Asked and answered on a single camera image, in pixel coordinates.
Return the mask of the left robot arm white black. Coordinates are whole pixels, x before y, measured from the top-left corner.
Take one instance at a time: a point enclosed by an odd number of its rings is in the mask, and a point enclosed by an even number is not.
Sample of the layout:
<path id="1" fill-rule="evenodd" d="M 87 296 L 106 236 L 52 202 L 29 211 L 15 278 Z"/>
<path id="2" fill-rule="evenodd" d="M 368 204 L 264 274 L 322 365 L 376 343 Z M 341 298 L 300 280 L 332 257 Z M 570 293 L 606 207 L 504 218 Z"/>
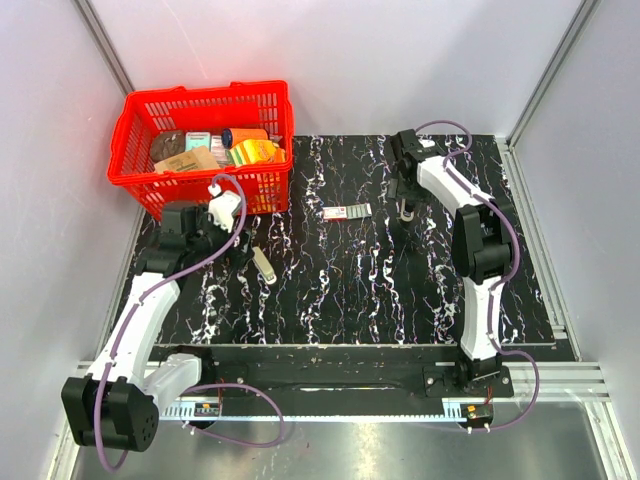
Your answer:
<path id="1" fill-rule="evenodd" d="M 146 365 L 162 324 L 191 273 L 222 257 L 243 230 L 246 209 L 234 196 L 209 204 L 171 202 L 135 263 L 129 297 L 98 358 L 64 383 L 61 399 L 79 446 L 143 452 L 160 414 L 186 389 L 211 392 L 205 356 L 178 351 L 154 373 Z"/>

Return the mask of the pale green stapler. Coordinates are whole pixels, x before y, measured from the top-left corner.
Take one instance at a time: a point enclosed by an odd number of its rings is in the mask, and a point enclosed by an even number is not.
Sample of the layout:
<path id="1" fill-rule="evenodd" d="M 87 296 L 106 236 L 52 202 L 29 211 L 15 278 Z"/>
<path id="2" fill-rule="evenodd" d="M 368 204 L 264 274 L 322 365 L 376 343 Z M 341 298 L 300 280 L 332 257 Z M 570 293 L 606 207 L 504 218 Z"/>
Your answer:
<path id="1" fill-rule="evenodd" d="M 254 262 L 254 265 L 256 266 L 258 272 L 264 279 L 265 283 L 268 285 L 274 284 L 277 280 L 277 275 L 275 273 L 275 270 L 272 264 L 264 254 L 263 250 L 258 246 L 254 246 L 252 248 L 252 252 L 253 252 L 252 260 Z"/>

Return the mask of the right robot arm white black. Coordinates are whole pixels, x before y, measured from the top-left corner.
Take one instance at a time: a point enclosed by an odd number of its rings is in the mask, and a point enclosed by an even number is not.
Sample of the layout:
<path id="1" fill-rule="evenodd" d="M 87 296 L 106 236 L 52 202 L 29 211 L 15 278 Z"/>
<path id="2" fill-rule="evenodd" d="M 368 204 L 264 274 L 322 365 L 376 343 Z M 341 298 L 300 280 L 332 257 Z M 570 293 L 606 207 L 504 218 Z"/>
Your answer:
<path id="1" fill-rule="evenodd" d="M 520 261 L 520 248 L 508 214 L 511 206 L 473 185 L 451 157 L 428 146 L 414 130 L 390 137 L 393 173 L 388 197 L 398 200 L 400 220 L 409 223 L 416 205 L 438 200 L 453 216 L 451 257 L 464 287 L 464 320 L 452 374 L 468 396 L 500 382 L 502 354 L 497 336 L 504 284 Z"/>

